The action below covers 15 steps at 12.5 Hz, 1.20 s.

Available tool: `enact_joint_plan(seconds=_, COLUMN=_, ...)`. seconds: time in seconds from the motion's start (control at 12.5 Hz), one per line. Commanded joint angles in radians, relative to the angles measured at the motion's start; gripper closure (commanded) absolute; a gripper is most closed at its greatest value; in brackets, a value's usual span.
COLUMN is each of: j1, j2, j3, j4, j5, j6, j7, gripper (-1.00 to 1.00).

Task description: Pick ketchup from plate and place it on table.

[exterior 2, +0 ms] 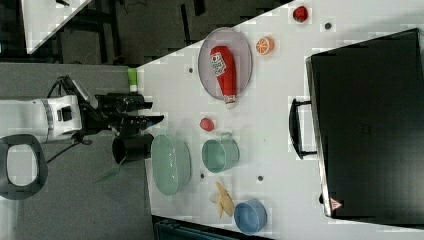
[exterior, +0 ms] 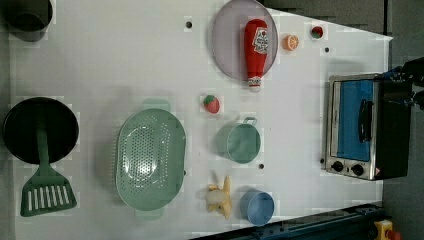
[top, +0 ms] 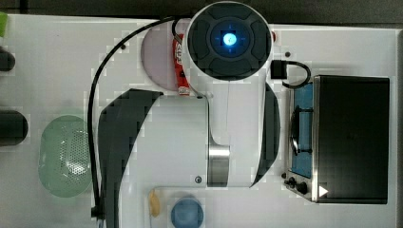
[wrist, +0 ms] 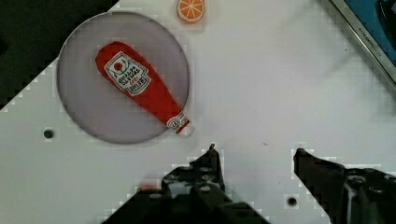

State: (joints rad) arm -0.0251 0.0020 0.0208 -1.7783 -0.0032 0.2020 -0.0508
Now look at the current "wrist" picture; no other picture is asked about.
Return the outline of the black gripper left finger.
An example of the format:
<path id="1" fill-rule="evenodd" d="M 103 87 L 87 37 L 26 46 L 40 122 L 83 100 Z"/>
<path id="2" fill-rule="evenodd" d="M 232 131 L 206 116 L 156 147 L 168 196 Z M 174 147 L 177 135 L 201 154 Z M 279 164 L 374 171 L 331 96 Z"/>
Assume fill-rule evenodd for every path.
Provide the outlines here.
<path id="1" fill-rule="evenodd" d="M 102 224 L 270 224 L 226 195 L 214 145 L 163 177 L 161 188 L 138 191 Z"/>

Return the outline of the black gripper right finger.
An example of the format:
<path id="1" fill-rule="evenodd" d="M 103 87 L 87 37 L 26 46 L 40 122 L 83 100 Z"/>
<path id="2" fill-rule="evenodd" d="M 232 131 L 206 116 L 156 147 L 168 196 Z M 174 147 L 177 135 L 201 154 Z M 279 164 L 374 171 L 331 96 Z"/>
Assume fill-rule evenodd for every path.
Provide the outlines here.
<path id="1" fill-rule="evenodd" d="M 396 224 L 395 176 L 374 168 L 346 168 L 299 148 L 294 173 L 332 224 Z"/>

